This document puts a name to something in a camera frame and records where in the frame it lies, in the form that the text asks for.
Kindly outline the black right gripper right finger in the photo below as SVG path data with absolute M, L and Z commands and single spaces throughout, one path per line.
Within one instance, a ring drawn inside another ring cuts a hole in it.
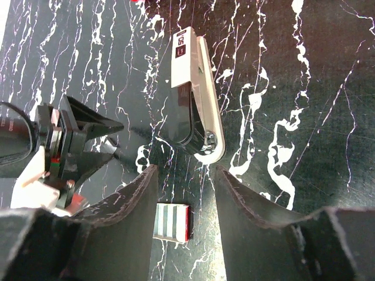
M 228 280 L 373 280 L 374 210 L 287 210 L 240 183 L 214 175 Z

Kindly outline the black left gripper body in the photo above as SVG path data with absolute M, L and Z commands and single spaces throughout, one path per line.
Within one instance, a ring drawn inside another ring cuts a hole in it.
M 73 97 L 63 96 L 60 108 L 44 103 L 37 106 L 35 122 L 37 147 L 45 151 L 44 168 L 38 182 L 58 193 L 58 202 L 71 202 L 79 181 L 78 164 L 74 160 L 73 138 L 78 122 L 73 114 Z

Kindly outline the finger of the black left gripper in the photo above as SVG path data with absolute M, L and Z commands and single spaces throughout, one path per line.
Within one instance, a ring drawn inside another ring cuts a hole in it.
M 73 132 L 84 142 L 124 129 L 122 123 L 100 115 L 68 95 L 63 97 L 63 111 L 67 114 Z
M 75 187 L 80 187 L 90 176 L 102 166 L 106 165 L 113 157 L 117 147 L 105 143 L 103 152 L 83 152 L 77 158 L 77 176 Z

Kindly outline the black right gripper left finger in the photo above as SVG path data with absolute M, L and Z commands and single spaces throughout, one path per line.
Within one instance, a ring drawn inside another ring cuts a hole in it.
M 158 191 L 150 165 L 72 217 L 1 211 L 2 280 L 147 280 Z

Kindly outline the white black stapler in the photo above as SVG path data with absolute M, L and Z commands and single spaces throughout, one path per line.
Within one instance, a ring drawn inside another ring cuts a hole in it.
M 218 162 L 226 144 L 209 51 L 191 26 L 173 35 L 170 86 L 161 139 L 204 165 Z

